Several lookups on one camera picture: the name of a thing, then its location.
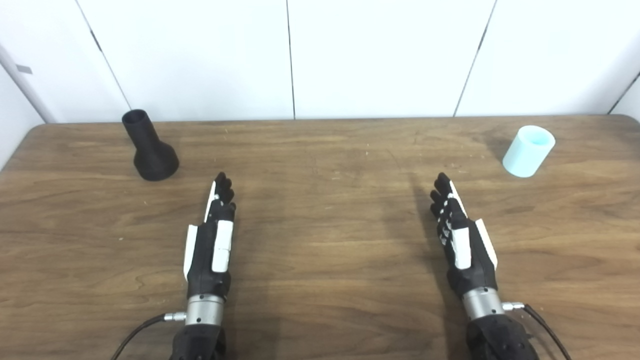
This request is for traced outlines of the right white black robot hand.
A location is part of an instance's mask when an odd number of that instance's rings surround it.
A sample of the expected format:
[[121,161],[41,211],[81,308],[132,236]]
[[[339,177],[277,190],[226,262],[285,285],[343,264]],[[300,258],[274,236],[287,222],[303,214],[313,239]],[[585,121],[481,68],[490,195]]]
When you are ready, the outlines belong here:
[[454,182],[443,172],[434,181],[430,198],[453,292],[462,297],[474,289],[498,290],[498,256],[483,219],[468,217]]

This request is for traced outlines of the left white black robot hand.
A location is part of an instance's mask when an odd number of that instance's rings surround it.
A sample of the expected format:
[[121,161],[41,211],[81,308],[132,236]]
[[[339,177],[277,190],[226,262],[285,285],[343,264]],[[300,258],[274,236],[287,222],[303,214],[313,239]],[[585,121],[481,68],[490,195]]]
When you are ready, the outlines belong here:
[[204,220],[187,229],[183,275],[188,298],[216,296],[227,300],[236,215],[233,198],[231,179],[224,172],[218,173],[211,185]]

